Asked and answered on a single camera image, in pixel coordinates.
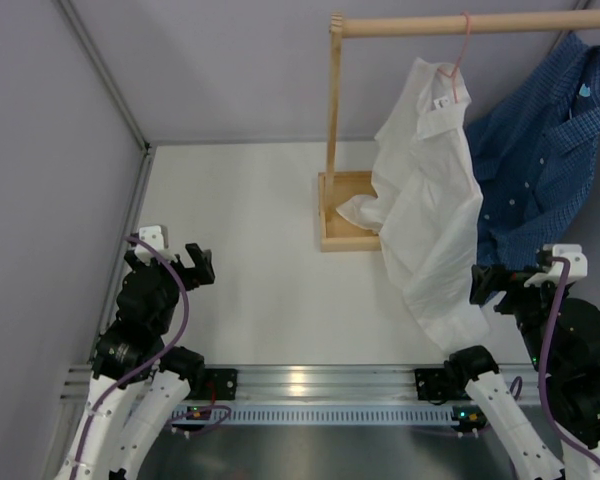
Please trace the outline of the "white shirt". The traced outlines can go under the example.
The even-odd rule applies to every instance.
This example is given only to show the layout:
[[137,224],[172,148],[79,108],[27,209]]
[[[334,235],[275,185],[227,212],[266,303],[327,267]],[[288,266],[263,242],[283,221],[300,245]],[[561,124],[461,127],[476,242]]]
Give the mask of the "white shirt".
[[378,235],[389,281],[410,317],[447,354],[489,333],[480,308],[469,302],[483,202],[464,132],[470,103],[452,64],[416,59],[375,136],[373,194],[336,208]]

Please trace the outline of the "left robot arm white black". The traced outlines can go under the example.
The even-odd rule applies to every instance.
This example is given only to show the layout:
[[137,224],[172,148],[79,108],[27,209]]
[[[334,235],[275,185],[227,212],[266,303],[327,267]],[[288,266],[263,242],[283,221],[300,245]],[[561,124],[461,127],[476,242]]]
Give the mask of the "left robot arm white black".
[[59,479],[134,479],[174,408],[206,386],[202,355],[164,340],[190,291],[215,281],[212,253],[189,243],[193,264],[168,253],[164,241],[129,240],[129,268],[114,322],[100,335],[88,396]]

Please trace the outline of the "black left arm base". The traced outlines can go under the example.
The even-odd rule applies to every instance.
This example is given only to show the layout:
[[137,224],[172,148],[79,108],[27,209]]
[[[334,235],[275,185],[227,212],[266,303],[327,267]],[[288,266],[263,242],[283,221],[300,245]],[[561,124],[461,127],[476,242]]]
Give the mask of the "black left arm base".
[[233,401],[237,386],[237,369],[207,368],[197,398],[208,401]]

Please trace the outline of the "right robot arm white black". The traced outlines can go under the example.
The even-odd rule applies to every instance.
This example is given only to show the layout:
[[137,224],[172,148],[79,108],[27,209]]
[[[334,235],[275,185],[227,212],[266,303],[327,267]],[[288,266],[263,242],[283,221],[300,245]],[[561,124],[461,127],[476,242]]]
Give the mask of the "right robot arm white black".
[[563,456],[547,449],[485,347],[449,356],[446,387],[479,406],[520,478],[600,479],[600,311],[568,295],[587,275],[583,255],[552,257],[543,266],[518,271],[475,265],[471,273],[471,303],[482,305],[492,293],[503,293],[494,309],[516,320]]

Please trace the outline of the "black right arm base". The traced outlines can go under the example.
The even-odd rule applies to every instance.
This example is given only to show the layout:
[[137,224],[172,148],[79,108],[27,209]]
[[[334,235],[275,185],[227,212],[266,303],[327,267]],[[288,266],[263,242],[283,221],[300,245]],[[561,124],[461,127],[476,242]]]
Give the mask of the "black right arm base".
[[457,380],[444,368],[418,368],[414,370],[417,397],[433,405],[469,400]]

